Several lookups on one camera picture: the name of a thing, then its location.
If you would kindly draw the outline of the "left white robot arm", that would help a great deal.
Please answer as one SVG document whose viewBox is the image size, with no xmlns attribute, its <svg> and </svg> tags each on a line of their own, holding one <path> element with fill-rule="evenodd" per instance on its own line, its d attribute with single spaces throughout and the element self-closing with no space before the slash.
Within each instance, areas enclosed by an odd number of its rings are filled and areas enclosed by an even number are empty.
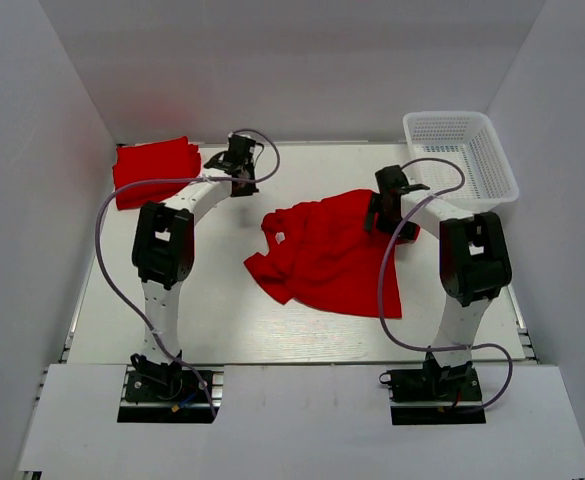
<svg viewBox="0 0 585 480">
<path fill-rule="evenodd" d="M 140 210 L 133 242 L 132 263 L 144 296 L 145 330 L 141 354 L 154 363 L 181 356 L 178 340 L 180 290 L 195 256 L 194 230 L 212 208 L 230 197 L 258 191 L 255 149 L 264 145 L 246 133 L 233 133 L 228 147 L 204 165 L 200 182 L 191 182 L 159 203 Z"/>
</svg>

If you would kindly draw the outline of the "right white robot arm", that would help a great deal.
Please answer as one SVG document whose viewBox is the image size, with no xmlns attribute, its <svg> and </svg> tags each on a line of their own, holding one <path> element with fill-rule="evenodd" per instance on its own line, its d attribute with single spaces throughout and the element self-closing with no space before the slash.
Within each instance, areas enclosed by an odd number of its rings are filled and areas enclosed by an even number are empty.
<svg viewBox="0 0 585 480">
<path fill-rule="evenodd" d="M 427 347 L 393 338 L 404 349 L 423 352 L 435 364 L 423 374 L 425 390 L 444 399 L 460 385 L 459 374 L 470 367 L 481 320 L 492 301 L 510 284 L 512 268 L 500 217 L 494 212 L 473 213 L 444 198 L 465 184 L 460 182 L 433 192 L 408 180 L 398 165 L 375 173 L 378 191 L 368 205 L 364 229 L 377 228 L 391 235 L 382 257 L 376 295 L 379 317 L 385 319 L 383 284 L 387 264 L 399 239 L 413 240 L 417 229 L 438 240 L 439 278 L 446 293 L 438 332 Z"/>
</svg>

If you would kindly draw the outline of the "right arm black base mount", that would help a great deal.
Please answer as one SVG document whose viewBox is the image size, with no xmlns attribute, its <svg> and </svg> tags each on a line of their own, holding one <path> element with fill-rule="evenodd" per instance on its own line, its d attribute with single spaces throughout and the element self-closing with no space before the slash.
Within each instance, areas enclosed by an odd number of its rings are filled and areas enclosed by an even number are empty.
<svg viewBox="0 0 585 480">
<path fill-rule="evenodd" d="M 378 380 L 389 391 L 394 426 L 486 423 L 482 390 L 471 362 L 447 369 L 430 358 L 420 368 L 386 370 Z"/>
</svg>

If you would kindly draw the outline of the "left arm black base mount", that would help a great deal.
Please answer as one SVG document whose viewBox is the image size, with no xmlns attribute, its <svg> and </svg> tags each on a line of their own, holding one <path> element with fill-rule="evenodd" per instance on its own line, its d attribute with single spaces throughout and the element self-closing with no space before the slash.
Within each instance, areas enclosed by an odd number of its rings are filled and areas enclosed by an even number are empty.
<svg viewBox="0 0 585 480">
<path fill-rule="evenodd" d="M 223 372 L 193 373 L 175 362 L 134 354 L 126 369 L 117 421 L 122 424 L 211 424 L 221 406 Z"/>
</svg>

